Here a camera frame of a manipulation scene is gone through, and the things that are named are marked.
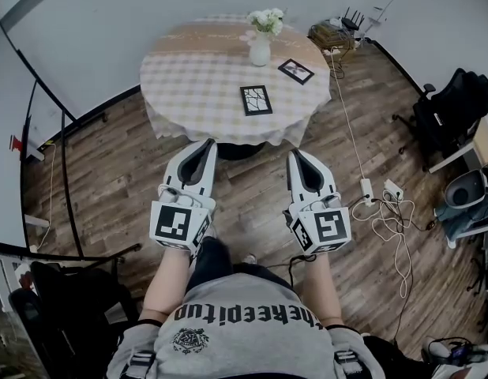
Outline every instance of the black chair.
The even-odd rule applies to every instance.
[[[435,152],[447,158],[473,138],[480,119],[488,114],[488,79],[457,69],[448,85],[430,99],[427,96],[435,87],[425,84],[424,88],[409,122],[398,114],[392,119],[403,122],[418,141],[426,171]]]
[[[10,294],[10,304],[50,377],[102,378],[119,336],[139,317],[135,302],[114,274],[97,268],[57,269],[33,262],[38,295],[18,289]],[[127,321],[109,324],[105,312],[116,303]]]

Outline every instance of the black picture frame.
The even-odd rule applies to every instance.
[[[300,69],[306,71],[309,75],[303,79],[300,77],[297,77],[294,73],[292,73],[290,70],[287,69],[287,67],[290,63],[294,63],[296,67],[299,67]],[[301,85],[304,85],[305,83],[307,83],[307,81],[309,81],[310,78],[312,76],[314,76],[314,72],[311,72],[304,65],[301,65],[300,63],[298,63],[296,60],[293,60],[293,59],[288,59],[285,63],[283,63],[277,69],[279,69],[281,72],[283,72],[287,76],[291,77],[293,80],[297,81]]]
[[[250,110],[249,105],[247,102],[246,92],[248,90],[257,90],[260,89],[263,91],[263,100],[267,104],[266,110]],[[254,116],[254,115],[264,115],[264,114],[272,114],[272,105],[270,104],[270,99],[268,99],[267,88],[264,85],[247,85],[245,87],[241,87],[241,96],[242,96],[242,104],[244,105],[244,113],[246,117]]]

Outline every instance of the black crest emblem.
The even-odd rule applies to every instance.
[[[174,336],[171,343],[174,344],[176,351],[181,351],[183,354],[190,354],[191,352],[199,353],[207,347],[209,337],[204,334],[204,329],[181,328]]]

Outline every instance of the table base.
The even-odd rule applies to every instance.
[[[219,143],[218,157],[223,160],[243,160],[256,155],[265,146],[265,142],[253,144]]]

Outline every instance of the framed picture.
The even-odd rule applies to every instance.
[[[241,95],[246,116],[272,113],[272,106],[264,85],[241,87]]]
[[[297,81],[298,83],[304,85],[307,81],[314,76],[314,73],[307,69],[305,66],[302,66],[300,63],[296,62],[293,59],[288,59],[285,63],[279,66],[279,69],[284,74],[291,77],[293,80]]]

